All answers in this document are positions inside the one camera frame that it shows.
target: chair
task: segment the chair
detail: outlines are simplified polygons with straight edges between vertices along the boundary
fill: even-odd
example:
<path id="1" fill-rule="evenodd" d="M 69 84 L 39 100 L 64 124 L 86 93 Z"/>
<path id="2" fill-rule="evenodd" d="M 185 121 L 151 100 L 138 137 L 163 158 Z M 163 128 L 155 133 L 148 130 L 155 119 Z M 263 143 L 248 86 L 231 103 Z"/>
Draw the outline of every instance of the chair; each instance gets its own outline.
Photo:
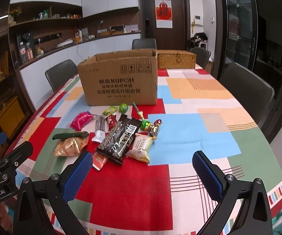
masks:
<path id="1" fill-rule="evenodd" d="M 139 48 L 155 48 L 157 49 L 156 40 L 152 38 L 134 39 L 132 41 L 132 49 Z"/>
<path id="2" fill-rule="evenodd" d="M 190 52 L 196 54 L 196 63 L 205 69 L 211 52 L 207 51 L 205 48 L 199 47 L 190 48 Z"/>
<path id="3" fill-rule="evenodd" d="M 219 82 L 258 123 L 271 104 L 274 89 L 252 71 L 236 62 L 228 64 Z"/>
<path id="4" fill-rule="evenodd" d="M 55 65 L 45 72 L 45 76 L 54 92 L 76 74 L 78 74 L 78 68 L 70 59 Z"/>

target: tablecloth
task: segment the tablecloth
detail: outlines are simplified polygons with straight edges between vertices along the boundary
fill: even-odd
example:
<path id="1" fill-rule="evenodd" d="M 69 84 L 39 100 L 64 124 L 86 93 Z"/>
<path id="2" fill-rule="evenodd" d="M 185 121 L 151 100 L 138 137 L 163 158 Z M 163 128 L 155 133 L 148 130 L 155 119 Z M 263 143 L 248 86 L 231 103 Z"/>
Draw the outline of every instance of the tablecloth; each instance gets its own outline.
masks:
<path id="1" fill-rule="evenodd" d="M 78 76 L 45 103 L 25 126 L 13 147 L 25 140 L 32 156 L 18 169 L 24 177 L 47 179 L 61 173 L 76 157 L 55 157 L 52 136 L 69 128 L 82 111 L 102 113 L 108 106 L 88 106 Z M 203 150 L 224 173 L 241 180 L 263 179 L 272 216 L 282 208 L 282 172 L 267 140 L 241 104 L 201 67 L 158 71 L 155 106 L 139 106 L 150 121 L 163 122 L 150 152 L 150 164 L 125 158 L 122 166 L 108 161 L 101 171 L 91 169 L 76 199 L 69 202 L 90 235 L 194 235 L 216 206 L 192 167 L 192 154 Z M 129 106 L 127 115 L 138 118 Z M 83 130 L 94 136 L 95 123 Z M 88 150 L 97 144 L 90 140 Z M 44 200 L 54 228 L 63 233 L 48 200 Z M 241 202 L 227 221 L 227 234 Z"/>

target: dark chocolate bar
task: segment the dark chocolate bar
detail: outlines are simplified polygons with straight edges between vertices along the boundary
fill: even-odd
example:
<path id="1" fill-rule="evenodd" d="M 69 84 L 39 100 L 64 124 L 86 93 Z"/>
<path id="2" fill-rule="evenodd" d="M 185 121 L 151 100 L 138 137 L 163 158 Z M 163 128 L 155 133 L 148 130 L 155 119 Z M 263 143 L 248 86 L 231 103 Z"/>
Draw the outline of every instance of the dark chocolate bar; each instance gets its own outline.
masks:
<path id="1" fill-rule="evenodd" d="M 128 118 L 127 115 L 122 114 L 96 151 L 122 164 L 123 157 L 128 152 L 130 144 L 134 141 L 140 125 L 140 120 Z"/>

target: small red package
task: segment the small red package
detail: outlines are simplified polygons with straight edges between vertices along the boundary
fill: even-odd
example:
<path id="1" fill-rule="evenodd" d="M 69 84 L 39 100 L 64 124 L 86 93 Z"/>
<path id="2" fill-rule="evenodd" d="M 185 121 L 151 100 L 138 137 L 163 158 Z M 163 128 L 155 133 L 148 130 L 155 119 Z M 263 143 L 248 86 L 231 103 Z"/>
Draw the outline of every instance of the small red package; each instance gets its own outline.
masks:
<path id="1" fill-rule="evenodd" d="M 103 154 L 95 152 L 93 154 L 93 167 L 97 170 L 100 170 L 103 168 L 107 160 L 108 160 L 107 156 L 104 156 Z"/>
<path id="2" fill-rule="evenodd" d="M 90 112 L 81 112 L 71 122 L 70 127 L 76 131 L 81 131 L 82 128 L 85 127 L 93 118 L 94 115 L 92 115 Z"/>

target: pink candy package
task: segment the pink candy package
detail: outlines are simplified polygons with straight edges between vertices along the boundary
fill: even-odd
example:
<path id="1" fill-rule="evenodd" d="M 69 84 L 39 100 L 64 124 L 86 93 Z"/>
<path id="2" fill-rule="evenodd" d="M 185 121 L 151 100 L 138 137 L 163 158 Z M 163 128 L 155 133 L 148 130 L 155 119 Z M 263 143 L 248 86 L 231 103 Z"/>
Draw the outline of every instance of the pink candy package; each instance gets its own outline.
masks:
<path id="1" fill-rule="evenodd" d="M 93 118 L 94 115 L 90 112 L 81 112 L 71 122 L 70 127 L 75 129 L 76 131 L 81 131 L 82 128 L 85 127 Z"/>

